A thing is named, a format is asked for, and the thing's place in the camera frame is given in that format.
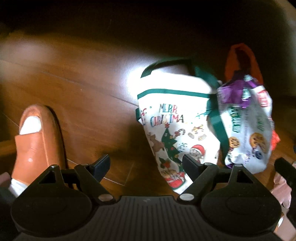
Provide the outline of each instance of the green trim stripe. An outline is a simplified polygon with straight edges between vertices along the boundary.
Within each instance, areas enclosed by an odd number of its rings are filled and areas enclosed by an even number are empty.
[[[190,92],[190,91],[178,91],[178,90],[167,90],[167,89],[150,89],[150,90],[146,90],[146,91],[138,94],[138,99],[144,97],[145,95],[154,94],[154,93],[188,95],[188,96],[196,96],[196,97],[202,97],[202,98],[210,98],[210,96],[212,95],[212,94],[196,93],[196,92]]]

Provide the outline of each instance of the orange slipper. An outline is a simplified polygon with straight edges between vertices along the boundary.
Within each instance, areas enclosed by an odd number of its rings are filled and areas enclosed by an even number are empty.
[[[41,129],[35,133],[15,136],[17,159],[11,177],[30,185],[46,168],[58,164],[65,169],[62,137],[53,114],[44,105],[31,105],[22,114],[20,131],[25,120],[37,116]]]

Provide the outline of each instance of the ribbed surface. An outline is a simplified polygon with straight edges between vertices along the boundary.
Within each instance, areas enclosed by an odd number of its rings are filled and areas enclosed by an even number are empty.
[[[237,241],[280,240],[273,234],[258,238],[225,235],[205,223],[194,206],[181,205],[172,196],[123,196],[111,206],[100,207],[81,229],[56,238],[21,234],[15,241]]]

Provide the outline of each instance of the blueberry image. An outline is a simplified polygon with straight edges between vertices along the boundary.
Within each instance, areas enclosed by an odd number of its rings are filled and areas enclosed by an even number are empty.
[[[259,159],[259,160],[261,160],[263,158],[262,153],[259,152],[259,151],[256,151],[255,155],[256,155],[256,158]]]

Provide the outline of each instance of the santa claus print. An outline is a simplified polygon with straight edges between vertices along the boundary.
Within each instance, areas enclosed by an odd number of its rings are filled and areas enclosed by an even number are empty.
[[[194,145],[190,148],[189,155],[200,162],[205,156],[205,149],[202,145]]]

